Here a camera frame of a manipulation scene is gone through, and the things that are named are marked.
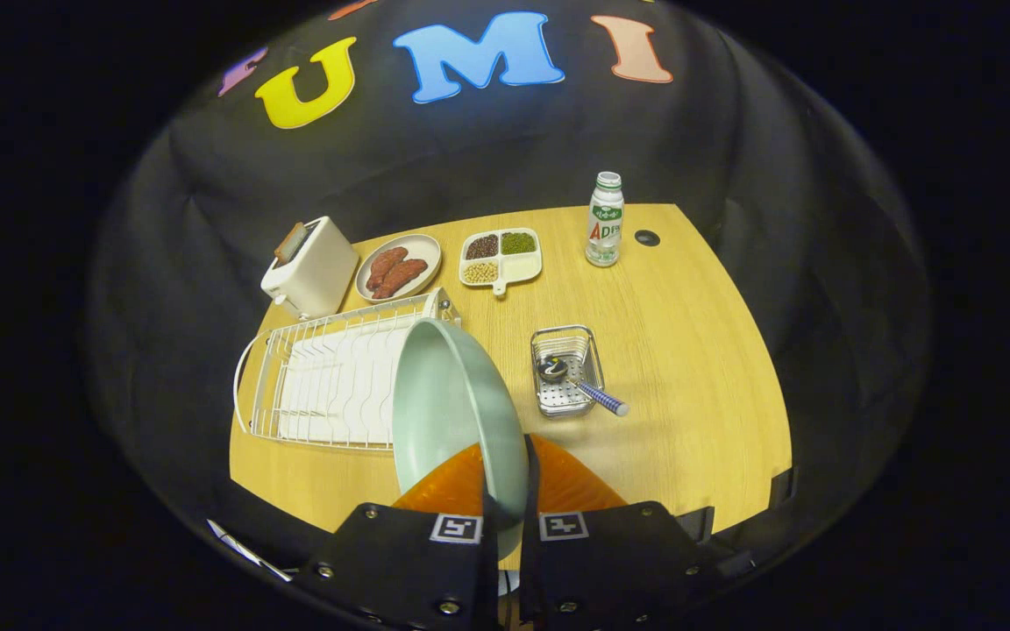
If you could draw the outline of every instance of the table hole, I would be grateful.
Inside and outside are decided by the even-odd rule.
[[[655,244],[662,242],[662,237],[656,235],[656,232],[652,230],[637,230],[634,232],[634,240],[642,244],[642,246],[653,247]]]

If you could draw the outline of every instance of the plastic bottle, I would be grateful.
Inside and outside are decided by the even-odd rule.
[[[618,260],[624,205],[621,176],[610,171],[600,172],[587,208],[587,260],[597,267],[609,268]]]

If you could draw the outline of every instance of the bottle cap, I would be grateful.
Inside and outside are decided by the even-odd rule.
[[[617,173],[614,173],[613,171],[600,171],[598,172],[595,184],[597,184],[600,189],[617,191],[621,188],[621,176],[618,176]]]

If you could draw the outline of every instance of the spoon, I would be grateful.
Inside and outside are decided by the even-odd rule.
[[[606,395],[605,392],[598,390],[598,388],[593,387],[589,383],[576,381],[572,377],[569,377],[569,364],[559,358],[559,356],[545,356],[545,358],[540,359],[540,362],[536,363],[536,374],[547,383],[566,381],[574,385],[584,395],[588,396],[590,400],[595,401],[610,412],[614,412],[616,416],[625,416],[629,413],[629,405],[627,403]]]

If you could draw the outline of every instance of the wire dish rack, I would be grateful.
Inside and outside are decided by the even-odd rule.
[[[423,318],[462,326],[457,308],[438,288],[258,335],[240,355],[232,380],[236,422],[247,434],[271,440],[390,450],[396,364],[408,329]],[[251,409],[241,411],[240,374],[251,349],[261,346]]]
[[[558,356],[568,364],[567,376],[604,390],[606,383],[602,379],[602,362],[598,360],[598,343],[594,332],[582,324],[540,329],[532,334],[530,346],[532,383],[541,414],[552,419],[558,416],[586,415],[595,406],[595,401],[566,381],[547,383],[541,380],[536,372],[536,364],[541,359]]]

